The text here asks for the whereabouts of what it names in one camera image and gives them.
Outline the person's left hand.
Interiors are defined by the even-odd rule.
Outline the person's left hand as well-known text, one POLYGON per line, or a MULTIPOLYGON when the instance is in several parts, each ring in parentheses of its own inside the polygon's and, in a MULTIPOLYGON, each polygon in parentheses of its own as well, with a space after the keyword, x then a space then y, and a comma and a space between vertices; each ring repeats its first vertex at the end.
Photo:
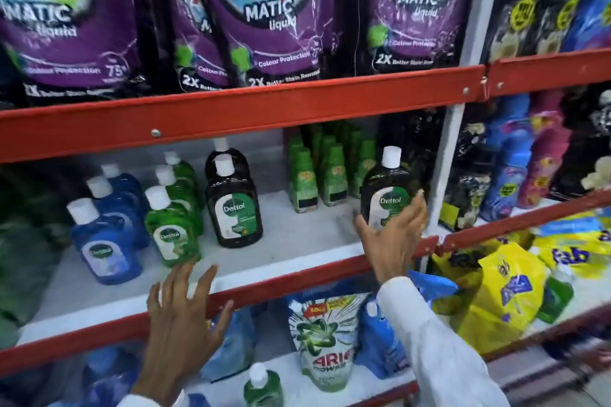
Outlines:
POLYGON ((140 375, 131 394, 171 407, 185 381, 196 374, 223 341, 208 336, 207 307, 218 265, 197 282, 187 303, 175 303, 175 267, 161 283, 161 309, 150 318, 149 340, 140 375))

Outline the brown antiseptic bottle white cap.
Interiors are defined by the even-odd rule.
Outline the brown antiseptic bottle white cap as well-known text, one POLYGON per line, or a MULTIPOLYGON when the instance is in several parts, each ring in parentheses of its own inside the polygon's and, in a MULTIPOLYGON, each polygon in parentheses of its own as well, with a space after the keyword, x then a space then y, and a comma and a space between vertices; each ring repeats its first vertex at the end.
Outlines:
POLYGON ((213 151, 205 161, 204 174, 207 182, 210 182, 217 175, 215 159, 222 154, 231 155, 237 174, 250 177, 250 169, 246 157, 239 150, 231 147, 226 137, 213 138, 213 146, 213 151))
POLYGON ((218 243, 227 249, 253 245, 263 237, 256 186, 246 171, 236 168, 233 156, 214 159, 216 175, 206 188, 208 212, 218 243))
POLYGON ((417 177, 401 165, 401 148, 386 146, 380 164, 363 179, 361 215, 378 231, 411 203, 420 188, 417 177))

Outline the person's right forearm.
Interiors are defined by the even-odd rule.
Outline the person's right forearm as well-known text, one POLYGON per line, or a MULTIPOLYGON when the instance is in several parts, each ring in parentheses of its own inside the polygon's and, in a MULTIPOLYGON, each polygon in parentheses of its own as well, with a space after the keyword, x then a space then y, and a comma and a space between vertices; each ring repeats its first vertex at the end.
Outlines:
POLYGON ((418 407, 511 407, 482 357, 439 319, 408 277, 386 280, 376 300, 416 377, 418 407))

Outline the pale blue refill pouch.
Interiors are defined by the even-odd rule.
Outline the pale blue refill pouch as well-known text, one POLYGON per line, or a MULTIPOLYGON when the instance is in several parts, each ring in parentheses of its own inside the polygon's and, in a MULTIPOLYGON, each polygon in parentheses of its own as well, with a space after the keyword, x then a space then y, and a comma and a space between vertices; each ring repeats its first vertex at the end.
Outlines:
POLYGON ((204 381, 213 383, 247 370, 254 359, 256 327, 250 307, 233 312, 224 340, 201 368, 204 381))

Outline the green antiseptic bottle white cap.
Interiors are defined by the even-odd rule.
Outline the green antiseptic bottle white cap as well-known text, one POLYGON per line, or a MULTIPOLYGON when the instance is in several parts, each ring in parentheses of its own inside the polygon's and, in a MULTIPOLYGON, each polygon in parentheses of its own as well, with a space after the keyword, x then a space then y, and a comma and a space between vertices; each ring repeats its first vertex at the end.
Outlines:
POLYGON ((197 183, 197 176, 194 168, 190 165, 190 163, 183 160, 175 151, 165 151, 164 158, 166 164, 172 167, 177 180, 183 181, 188 184, 189 187, 192 189, 193 193, 198 196, 199 188, 197 183))
POLYGON ((188 212, 195 234, 203 234, 202 209, 197 199, 193 185, 188 180, 178 179, 173 166, 160 164, 155 168, 155 174, 160 185, 164 186, 170 200, 180 203, 188 212))
POLYGON ((164 264, 172 267, 186 261, 199 261, 202 258, 199 235, 184 203, 172 200, 162 185, 152 186, 144 194, 150 206, 144 225, 164 264))

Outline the white shelf board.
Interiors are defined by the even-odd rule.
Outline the white shelf board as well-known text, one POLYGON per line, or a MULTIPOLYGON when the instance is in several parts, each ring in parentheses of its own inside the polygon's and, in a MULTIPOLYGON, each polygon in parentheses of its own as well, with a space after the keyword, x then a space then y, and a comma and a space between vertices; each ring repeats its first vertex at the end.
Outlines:
MULTIPOLYGON (((227 249, 219 245, 206 213, 199 240, 202 260, 189 280, 195 283, 210 265, 218 265, 213 293, 249 286, 332 262, 360 257, 362 246, 353 226, 356 199, 335 207, 296 213, 283 191, 259 197, 263 237, 253 245, 227 249)), ((139 254, 141 274, 126 283, 96 281, 81 255, 64 252, 34 319, 21 330, 18 346, 71 333, 146 310, 152 284, 169 273, 154 242, 139 254)))

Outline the green handwash bottle white cap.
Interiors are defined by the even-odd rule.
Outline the green handwash bottle white cap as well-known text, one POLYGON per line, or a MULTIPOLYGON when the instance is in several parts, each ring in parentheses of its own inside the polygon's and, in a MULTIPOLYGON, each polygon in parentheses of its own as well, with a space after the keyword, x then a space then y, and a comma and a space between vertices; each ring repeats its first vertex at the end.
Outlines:
POLYGON ((243 396, 247 407, 284 407, 284 392, 279 374, 268 370, 261 362, 250 367, 243 396))

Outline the dark blue refill pouch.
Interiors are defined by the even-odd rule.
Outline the dark blue refill pouch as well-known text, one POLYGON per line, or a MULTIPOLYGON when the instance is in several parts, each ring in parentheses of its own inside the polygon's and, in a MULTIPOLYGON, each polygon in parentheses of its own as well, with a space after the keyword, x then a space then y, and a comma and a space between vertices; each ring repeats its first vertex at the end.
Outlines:
POLYGON ((139 360, 121 346, 108 346, 88 355, 82 374, 81 407, 117 407, 132 389, 139 360))

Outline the dark pouches behind bottles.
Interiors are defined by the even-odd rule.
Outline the dark pouches behind bottles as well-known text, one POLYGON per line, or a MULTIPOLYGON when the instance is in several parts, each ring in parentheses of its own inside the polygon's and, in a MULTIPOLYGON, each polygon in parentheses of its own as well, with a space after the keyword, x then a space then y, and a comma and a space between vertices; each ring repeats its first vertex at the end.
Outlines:
POLYGON ((378 162, 385 147, 401 148, 401 167, 418 180, 426 195, 430 192, 445 115, 444 108, 425 108, 383 114, 378 120, 378 162))

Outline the white green detergent pouch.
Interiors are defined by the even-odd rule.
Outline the white green detergent pouch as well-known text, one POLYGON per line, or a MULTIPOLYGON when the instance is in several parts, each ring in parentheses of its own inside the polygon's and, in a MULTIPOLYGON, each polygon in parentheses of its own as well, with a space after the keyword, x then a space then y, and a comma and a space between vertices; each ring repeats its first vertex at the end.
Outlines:
POLYGON ((346 388, 357 349, 359 317, 368 293, 288 301, 288 325, 302 374, 327 393, 346 388))

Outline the blue detergent refill pouch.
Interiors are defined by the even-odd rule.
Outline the blue detergent refill pouch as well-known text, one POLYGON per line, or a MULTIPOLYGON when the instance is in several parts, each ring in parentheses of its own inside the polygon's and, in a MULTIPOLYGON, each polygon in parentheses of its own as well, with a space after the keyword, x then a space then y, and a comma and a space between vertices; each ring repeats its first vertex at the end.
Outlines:
POLYGON ((380 380, 403 374, 411 367, 402 342, 373 295, 368 296, 359 314, 358 341, 355 363, 380 380))

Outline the green spouted refill pouch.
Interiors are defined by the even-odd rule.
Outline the green spouted refill pouch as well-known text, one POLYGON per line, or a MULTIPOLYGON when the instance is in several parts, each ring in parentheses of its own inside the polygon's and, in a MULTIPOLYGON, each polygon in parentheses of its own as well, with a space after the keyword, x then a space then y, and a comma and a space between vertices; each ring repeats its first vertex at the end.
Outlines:
POLYGON ((546 279, 543 303, 537 318, 553 325, 574 297, 575 275, 569 265, 559 264, 546 279))

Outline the long red shelf rail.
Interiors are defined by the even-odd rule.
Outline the long red shelf rail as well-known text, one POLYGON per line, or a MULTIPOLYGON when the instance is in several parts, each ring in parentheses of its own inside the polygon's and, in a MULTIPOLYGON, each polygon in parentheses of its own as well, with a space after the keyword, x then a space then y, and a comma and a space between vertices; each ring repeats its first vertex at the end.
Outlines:
MULTIPOLYGON (((357 243, 293 258, 288 251, 256 252, 253 258, 254 267, 229 272, 231 255, 220 252, 193 270, 198 280, 209 262, 218 262, 210 316, 229 300, 237 308, 250 306, 371 269, 357 243)), ((17 344, 0 351, 0 377, 147 335, 146 299, 151 285, 164 280, 167 268, 151 259, 138 278, 116 286, 104 286, 85 272, 80 260, 62 261, 17 344)))
POLYGON ((483 65, 0 111, 0 163, 475 102, 483 65))

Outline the short red shelf rail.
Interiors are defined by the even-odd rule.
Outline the short red shelf rail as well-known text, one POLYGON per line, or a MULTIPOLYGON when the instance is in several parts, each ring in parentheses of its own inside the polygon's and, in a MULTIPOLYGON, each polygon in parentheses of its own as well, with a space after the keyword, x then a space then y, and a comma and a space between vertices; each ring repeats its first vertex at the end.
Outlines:
POLYGON ((611 81, 611 47, 501 59, 486 79, 487 98, 611 81))
POLYGON ((558 325, 550 326, 544 330, 537 331, 532 335, 529 335, 518 341, 514 341, 509 345, 497 349, 496 351, 490 352, 483 355, 485 362, 492 362, 510 354, 524 350, 525 348, 532 345, 539 345, 545 341, 558 339, 569 333, 577 332, 580 329, 584 329, 587 326, 594 324, 607 324, 611 322, 611 303, 598 306, 592 310, 581 313, 576 317, 569 318, 558 325))
POLYGON ((458 232, 450 232, 444 227, 436 226, 433 229, 433 235, 438 237, 438 245, 434 252, 440 256, 445 252, 467 248, 494 237, 609 205, 611 205, 611 188, 595 190, 565 202, 545 199, 542 207, 528 210, 518 209, 510 217, 491 223, 479 218, 474 227, 458 232))

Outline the white rack upright post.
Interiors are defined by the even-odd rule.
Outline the white rack upright post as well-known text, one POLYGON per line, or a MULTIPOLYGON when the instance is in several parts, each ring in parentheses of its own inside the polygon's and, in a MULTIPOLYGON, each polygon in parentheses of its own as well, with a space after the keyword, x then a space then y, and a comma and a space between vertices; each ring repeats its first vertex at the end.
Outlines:
MULTIPOLYGON (((474 86, 463 86, 463 93, 470 94, 476 101, 486 100, 487 67, 482 61, 486 42, 486 32, 491 19, 494 0, 472 0, 467 20, 464 41, 460 55, 460 67, 478 66, 479 79, 474 86)), ((439 216, 449 180, 454 153, 461 132, 462 119, 467 100, 446 107, 444 125, 440 135, 435 160, 431 192, 429 196, 429 225, 425 230, 427 237, 436 236, 437 245, 433 252, 442 250, 446 236, 450 233, 439 227, 439 216)))

